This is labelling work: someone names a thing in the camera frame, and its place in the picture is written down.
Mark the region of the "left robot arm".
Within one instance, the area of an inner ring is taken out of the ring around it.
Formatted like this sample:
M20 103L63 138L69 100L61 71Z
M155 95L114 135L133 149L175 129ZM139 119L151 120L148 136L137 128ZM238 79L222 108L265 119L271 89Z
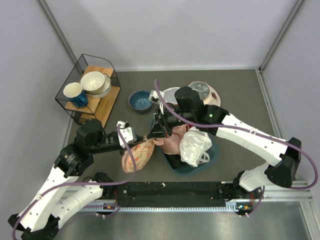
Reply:
M144 141L128 122L118 121L116 131L107 134L100 120L85 120L77 129L74 141L60 151L32 202L22 212L9 217L12 239L20 231L23 240L52 240L90 202L109 198L115 186L130 179L114 182L102 172L88 182L79 182L79 177L93 164L94 154L113 151L130 154L131 147Z

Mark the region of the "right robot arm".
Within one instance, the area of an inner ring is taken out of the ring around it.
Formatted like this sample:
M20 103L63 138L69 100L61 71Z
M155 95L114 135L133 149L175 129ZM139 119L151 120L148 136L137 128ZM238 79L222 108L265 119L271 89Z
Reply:
M163 93L153 90L151 102L159 104L155 122L147 138L168 138L175 127L189 124L200 131L229 140L264 159L265 163L251 170L241 171L232 186L220 192L226 200L245 198L263 186L276 185L291 188L300 161L302 143L274 138L257 130L233 114L214 104L205 104L199 93L189 86L179 88L174 94L177 104L166 102Z

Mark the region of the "floral mesh laundry bag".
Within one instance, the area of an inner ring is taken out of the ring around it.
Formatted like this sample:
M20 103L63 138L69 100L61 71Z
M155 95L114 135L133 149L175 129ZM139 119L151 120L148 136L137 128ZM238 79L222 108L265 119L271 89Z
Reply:
M145 142L140 143L130 149L135 160L137 171L141 170L148 163L154 152L154 148L154 141L152 139L147 139ZM125 173L128 174L134 171L134 165L127 150L124 152L124 155L121 159L121 164Z

